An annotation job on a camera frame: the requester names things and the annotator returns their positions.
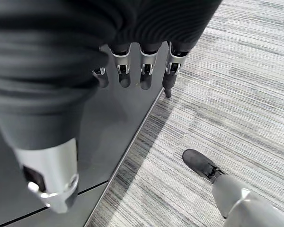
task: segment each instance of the gray carpet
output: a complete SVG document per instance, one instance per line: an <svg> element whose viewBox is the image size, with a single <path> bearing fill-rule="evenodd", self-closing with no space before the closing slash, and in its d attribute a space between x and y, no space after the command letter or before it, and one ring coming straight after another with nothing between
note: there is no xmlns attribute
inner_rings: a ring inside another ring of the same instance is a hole
<svg viewBox="0 0 284 227"><path fill-rule="evenodd" d="M222 227L194 148L284 211L284 0L225 0L90 226Z"/></svg>

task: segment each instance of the silver leg cover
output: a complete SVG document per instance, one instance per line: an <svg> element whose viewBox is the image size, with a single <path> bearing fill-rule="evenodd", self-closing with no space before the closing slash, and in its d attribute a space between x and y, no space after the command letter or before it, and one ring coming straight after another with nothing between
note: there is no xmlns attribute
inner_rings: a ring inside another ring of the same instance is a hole
<svg viewBox="0 0 284 227"><path fill-rule="evenodd" d="M215 180L213 196L226 218L224 227L284 227L283 212L229 175Z"/></svg>

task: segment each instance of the black ribbed fabric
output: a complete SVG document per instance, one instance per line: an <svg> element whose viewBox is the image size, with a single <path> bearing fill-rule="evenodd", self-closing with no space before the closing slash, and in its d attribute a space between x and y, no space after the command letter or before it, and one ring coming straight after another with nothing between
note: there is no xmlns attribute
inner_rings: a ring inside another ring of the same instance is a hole
<svg viewBox="0 0 284 227"><path fill-rule="evenodd" d="M76 137L104 44L195 43L221 0L0 0L0 129L12 147Z"/></svg>

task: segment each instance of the carpet floor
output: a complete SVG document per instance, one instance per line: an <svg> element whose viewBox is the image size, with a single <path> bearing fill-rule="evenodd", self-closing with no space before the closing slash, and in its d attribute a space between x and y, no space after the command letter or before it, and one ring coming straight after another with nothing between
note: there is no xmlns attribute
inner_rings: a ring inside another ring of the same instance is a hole
<svg viewBox="0 0 284 227"><path fill-rule="evenodd" d="M160 98L91 227L222 227L197 149L284 212L284 0L225 0Z"/></svg>

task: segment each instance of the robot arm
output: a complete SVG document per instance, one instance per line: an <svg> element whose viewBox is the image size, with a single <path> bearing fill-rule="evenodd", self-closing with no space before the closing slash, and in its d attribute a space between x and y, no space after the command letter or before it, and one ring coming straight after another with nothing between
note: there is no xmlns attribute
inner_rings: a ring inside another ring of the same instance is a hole
<svg viewBox="0 0 284 227"><path fill-rule="evenodd" d="M77 147L86 100L106 87L109 44L130 86L130 43L149 89L161 43L171 42L167 96L221 0L0 0L0 131L30 191L67 212L78 189Z"/></svg>

